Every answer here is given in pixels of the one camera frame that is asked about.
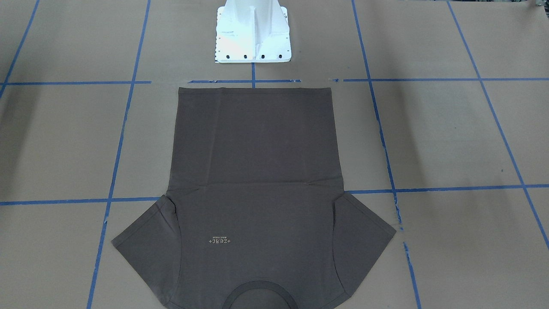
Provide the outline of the dark brown t-shirt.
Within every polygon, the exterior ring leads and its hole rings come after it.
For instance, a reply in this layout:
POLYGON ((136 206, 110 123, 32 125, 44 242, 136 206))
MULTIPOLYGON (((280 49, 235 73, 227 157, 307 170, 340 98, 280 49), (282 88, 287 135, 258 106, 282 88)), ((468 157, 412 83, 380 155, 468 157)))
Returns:
POLYGON ((330 88, 179 88, 167 191, 112 244, 168 309, 334 309, 395 233, 344 190, 330 88))

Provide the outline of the white pedestal base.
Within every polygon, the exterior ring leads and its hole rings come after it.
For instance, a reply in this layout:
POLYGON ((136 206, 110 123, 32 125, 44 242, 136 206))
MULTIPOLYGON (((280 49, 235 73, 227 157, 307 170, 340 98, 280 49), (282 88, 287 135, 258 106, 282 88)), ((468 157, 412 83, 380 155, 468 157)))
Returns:
POLYGON ((278 0, 228 0, 216 17, 216 63, 291 61, 288 10, 278 0))

